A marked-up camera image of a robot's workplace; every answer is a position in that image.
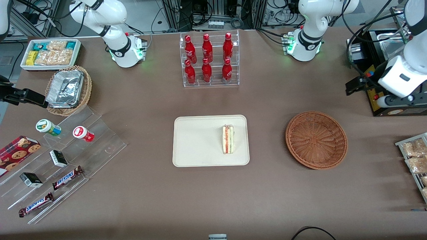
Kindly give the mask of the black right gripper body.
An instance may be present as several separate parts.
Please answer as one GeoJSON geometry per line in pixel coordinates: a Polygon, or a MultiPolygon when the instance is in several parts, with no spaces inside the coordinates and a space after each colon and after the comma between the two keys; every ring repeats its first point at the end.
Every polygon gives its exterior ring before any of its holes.
{"type": "Polygon", "coordinates": [[[16,92],[20,92],[20,89],[14,88],[13,84],[8,78],[0,76],[0,101],[1,102],[19,102],[20,95],[16,92]]]}

